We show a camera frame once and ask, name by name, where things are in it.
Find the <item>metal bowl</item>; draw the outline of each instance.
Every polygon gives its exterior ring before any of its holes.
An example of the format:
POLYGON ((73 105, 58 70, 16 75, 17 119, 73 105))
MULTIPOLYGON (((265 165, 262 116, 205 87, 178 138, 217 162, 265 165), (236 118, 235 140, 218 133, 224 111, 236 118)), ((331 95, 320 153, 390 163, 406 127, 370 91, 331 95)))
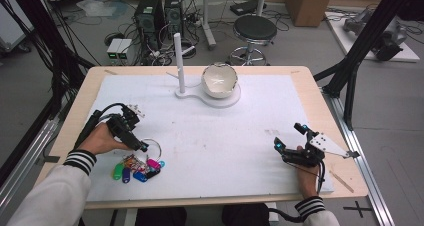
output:
POLYGON ((226 98, 233 93, 237 80, 237 73, 230 65, 215 63, 203 71, 202 87, 213 98, 226 98))

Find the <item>cardboard box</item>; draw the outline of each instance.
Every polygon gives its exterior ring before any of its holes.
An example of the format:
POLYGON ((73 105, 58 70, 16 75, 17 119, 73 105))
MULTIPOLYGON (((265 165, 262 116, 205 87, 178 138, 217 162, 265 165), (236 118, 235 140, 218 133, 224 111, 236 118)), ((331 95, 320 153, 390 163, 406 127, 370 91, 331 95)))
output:
POLYGON ((295 26, 317 27, 330 0, 286 0, 286 8, 295 26))

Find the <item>hand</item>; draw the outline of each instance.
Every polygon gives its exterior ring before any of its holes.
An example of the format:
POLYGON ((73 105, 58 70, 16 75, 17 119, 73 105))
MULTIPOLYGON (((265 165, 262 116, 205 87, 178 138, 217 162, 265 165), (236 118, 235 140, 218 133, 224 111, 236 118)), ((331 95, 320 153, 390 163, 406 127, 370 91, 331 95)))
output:
MULTIPOLYGON (((302 146, 297 146, 297 150, 302 150, 302 146)), ((304 199, 312 196, 318 196, 316 190, 316 180, 319 171, 319 167, 308 168, 297 165, 297 181, 299 183, 299 190, 302 193, 304 199)))
POLYGON ((124 143, 118 142, 113 138, 112 133, 105 123, 97 125, 78 149, 89 151, 94 155, 107 153, 113 149, 130 150, 124 143))

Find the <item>chair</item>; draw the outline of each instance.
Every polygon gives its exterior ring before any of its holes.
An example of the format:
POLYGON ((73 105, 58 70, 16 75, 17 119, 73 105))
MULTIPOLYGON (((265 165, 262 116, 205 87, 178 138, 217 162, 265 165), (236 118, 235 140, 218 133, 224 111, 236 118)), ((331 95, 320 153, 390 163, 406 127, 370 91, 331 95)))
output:
POLYGON ((268 65, 265 55, 254 48, 254 44, 267 45, 272 42, 277 35, 274 23, 261 16, 247 15, 234 22, 233 31, 248 44, 247 47, 237 48, 230 54, 231 65, 268 65))

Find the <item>computer tower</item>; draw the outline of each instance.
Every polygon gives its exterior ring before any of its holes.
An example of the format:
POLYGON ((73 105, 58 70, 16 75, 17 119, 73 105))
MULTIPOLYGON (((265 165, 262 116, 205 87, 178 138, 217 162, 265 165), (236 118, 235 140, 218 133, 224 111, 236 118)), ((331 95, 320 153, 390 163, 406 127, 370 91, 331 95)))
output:
POLYGON ((141 28, 143 39, 148 42, 149 47, 152 50, 159 50, 166 36, 165 33, 159 35, 161 29, 165 27, 162 0, 140 0, 134 18, 136 26, 141 28))
POLYGON ((168 37, 172 39, 175 33, 184 36, 182 0, 165 0, 164 11, 168 24, 168 37))

